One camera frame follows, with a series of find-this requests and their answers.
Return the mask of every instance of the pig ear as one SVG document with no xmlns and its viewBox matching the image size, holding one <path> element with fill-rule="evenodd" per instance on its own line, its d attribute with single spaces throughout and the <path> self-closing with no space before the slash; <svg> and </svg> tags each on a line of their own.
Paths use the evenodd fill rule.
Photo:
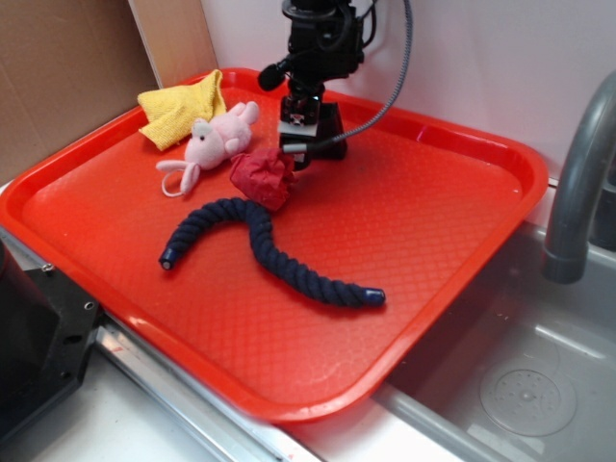
<svg viewBox="0 0 616 462">
<path fill-rule="evenodd" d="M 199 179 L 199 174 L 201 173 L 201 168 L 199 164 L 189 163 L 186 166 L 186 170 L 184 170 L 184 175 L 182 176 L 182 183 L 180 184 L 180 192 L 181 194 L 189 193 L 196 182 Z"/>
<path fill-rule="evenodd" d="M 188 164 L 189 163 L 186 161 L 176 161 L 176 160 L 161 161 L 158 164 L 156 164 L 156 169 L 160 171 L 165 171 L 167 173 L 171 173 L 173 171 L 185 169 Z"/>
</svg>

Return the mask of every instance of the stainless steel sink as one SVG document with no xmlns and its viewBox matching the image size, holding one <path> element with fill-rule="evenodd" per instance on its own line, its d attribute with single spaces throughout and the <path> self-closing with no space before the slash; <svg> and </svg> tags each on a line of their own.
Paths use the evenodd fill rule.
<svg viewBox="0 0 616 462">
<path fill-rule="evenodd" d="M 376 394 L 467 460 L 616 457 L 616 261 L 554 284 L 543 239 L 523 225 Z"/>
</svg>

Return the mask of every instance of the tray rim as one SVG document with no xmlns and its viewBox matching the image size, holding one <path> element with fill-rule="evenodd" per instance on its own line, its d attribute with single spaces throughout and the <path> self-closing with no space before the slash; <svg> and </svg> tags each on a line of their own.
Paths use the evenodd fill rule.
<svg viewBox="0 0 616 462">
<path fill-rule="evenodd" d="M 254 85 L 256 85 L 257 72 L 254 70 L 228 68 L 222 71 L 224 75 L 222 81 L 223 88 L 237 87 L 246 82 L 255 82 Z M 185 82 L 185 85 L 197 82 L 207 74 L 208 72 L 194 76 Z M 282 94 L 284 94 L 284 90 L 277 90 L 271 93 L 271 96 Z M 368 119 L 367 115 L 375 113 L 381 107 L 376 102 L 334 91 L 328 91 L 327 94 L 331 99 L 339 102 L 343 113 L 345 113 L 345 107 L 352 106 L 354 109 L 360 107 L 361 110 L 352 111 L 352 113 L 361 120 Z M 19 219 L 21 207 L 38 190 L 95 157 L 99 152 L 98 148 L 93 148 L 93 144 L 101 142 L 103 145 L 102 150 L 105 150 L 109 146 L 135 133 L 137 128 L 143 126 L 145 122 L 146 118 L 143 110 L 140 107 L 136 107 L 21 173 L 0 194 L 0 224 L 31 247 L 42 258 L 65 271 L 88 292 L 97 297 L 104 294 L 100 299 L 101 303 L 107 306 L 114 305 L 115 303 L 124 305 L 126 303 L 134 304 L 124 299 L 122 295 L 115 294 L 115 291 L 110 291 L 110 288 L 104 286 L 102 281 L 88 274 L 85 269 L 80 268 L 77 262 L 73 262 L 71 258 L 63 255 L 52 244 L 47 243 L 43 237 L 30 230 Z M 396 132 L 399 129 L 400 123 L 408 124 L 409 122 L 420 127 L 419 131 L 416 130 L 415 138 L 411 137 L 412 140 L 414 139 L 417 142 L 434 145 L 434 140 L 438 138 L 437 136 L 445 131 L 449 134 L 450 138 L 454 138 L 454 141 L 462 150 L 477 148 L 488 143 L 491 148 L 499 150 L 502 154 L 516 153 L 515 162 L 517 165 L 515 166 L 508 166 L 504 162 L 506 159 L 499 158 L 499 156 L 496 156 L 492 161 L 495 165 L 510 172 L 510 168 L 523 169 L 528 173 L 528 176 L 524 179 L 516 176 L 520 180 L 524 191 L 521 200 L 514 209 L 495 226 L 487 238 L 475 249 L 471 257 L 447 281 L 443 289 L 427 302 L 412 323 L 405 326 L 403 331 L 392 341 L 390 347 L 378 357 L 378 360 L 370 366 L 368 371 L 346 390 L 334 396 L 323 398 L 318 402 L 313 402 L 310 405 L 306 403 L 272 402 L 260 397 L 256 392 L 249 394 L 248 391 L 252 390 L 247 389 L 235 376 L 221 370 L 212 361 L 208 361 L 207 358 L 181 345 L 177 339 L 161 331 L 155 325 L 141 323 L 139 326 L 135 326 L 129 323 L 129 329 L 135 331 L 135 327 L 138 327 L 138 335 L 143 337 L 148 343 L 152 343 L 152 340 L 155 338 L 156 348 L 171 359 L 180 355 L 183 360 L 181 367 L 193 376 L 196 376 L 197 379 L 203 373 L 212 374 L 208 377 L 208 385 L 214 390 L 228 399 L 229 397 L 234 397 L 230 398 L 230 400 L 235 405 L 250 414 L 271 422 L 291 423 L 318 419 L 337 412 L 371 394 L 387 373 L 396 365 L 399 358 L 417 342 L 418 339 L 415 336 L 417 325 L 427 326 L 423 329 L 423 331 L 426 331 L 432 323 L 436 322 L 445 311 L 447 305 L 470 282 L 468 275 L 472 274 L 475 276 L 481 270 L 489 260 L 489 257 L 504 244 L 515 229 L 524 221 L 526 215 L 543 197 L 548 186 L 548 170 L 543 159 L 534 149 L 518 141 L 398 108 L 393 108 L 376 127 L 386 132 Z M 454 152 L 468 155 L 457 150 Z M 445 307 L 439 311 L 436 318 L 434 318 L 433 310 L 428 309 L 431 305 L 435 304 Z M 133 306 L 133 308 L 137 311 L 142 311 L 142 308 L 137 306 Z"/>
</svg>

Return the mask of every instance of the cardboard box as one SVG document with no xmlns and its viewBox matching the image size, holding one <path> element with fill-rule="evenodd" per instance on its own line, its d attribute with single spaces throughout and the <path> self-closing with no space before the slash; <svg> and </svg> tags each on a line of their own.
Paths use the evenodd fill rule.
<svg viewBox="0 0 616 462">
<path fill-rule="evenodd" d="M 122 0 L 0 2 L 0 184 L 157 83 Z"/>
<path fill-rule="evenodd" d="M 159 86 L 218 67 L 201 0 L 129 0 Z"/>
</svg>

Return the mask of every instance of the gray faucet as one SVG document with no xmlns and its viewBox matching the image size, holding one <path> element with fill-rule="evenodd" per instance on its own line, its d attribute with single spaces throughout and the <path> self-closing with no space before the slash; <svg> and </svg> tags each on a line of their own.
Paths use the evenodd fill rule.
<svg viewBox="0 0 616 462">
<path fill-rule="evenodd" d="M 543 248 L 542 272 L 570 284 L 584 274 L 588 242 L 616 250 L 616 71 L 579 123 L 562 170 Z"/>
</svg>

